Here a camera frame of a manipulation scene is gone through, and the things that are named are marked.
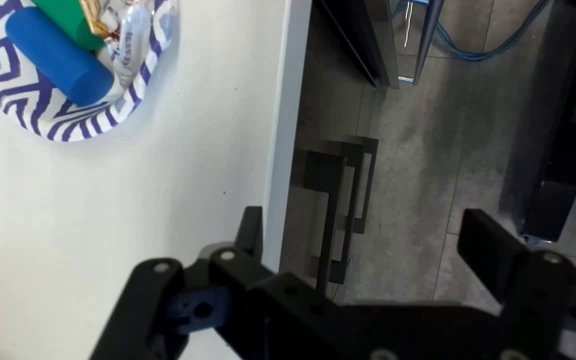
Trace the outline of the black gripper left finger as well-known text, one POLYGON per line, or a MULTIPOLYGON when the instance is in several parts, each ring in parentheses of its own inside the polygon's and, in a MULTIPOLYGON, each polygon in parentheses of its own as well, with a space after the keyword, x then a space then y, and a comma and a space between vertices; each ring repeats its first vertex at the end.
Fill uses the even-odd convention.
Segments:
POLYGON ((208 249, 194 265, 151 258, 137 265, 107 321, 91 360, 180 360, 191 336, 216 330, 242 294, 219 265, 260 265, 264 212, 246 206, 232 244, 208 249))

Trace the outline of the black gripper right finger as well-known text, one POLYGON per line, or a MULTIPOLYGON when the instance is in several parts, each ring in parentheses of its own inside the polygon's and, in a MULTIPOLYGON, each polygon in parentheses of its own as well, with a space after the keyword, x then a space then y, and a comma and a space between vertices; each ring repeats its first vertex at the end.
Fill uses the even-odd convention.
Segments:
POLYGON ((561 305, 565 328, 576 333, 576 265, 571 258, 531 251, 478 209, 463 215, 458 257, 505 309, 526 300, 531 314, 555 317, 549 305, 561 305))

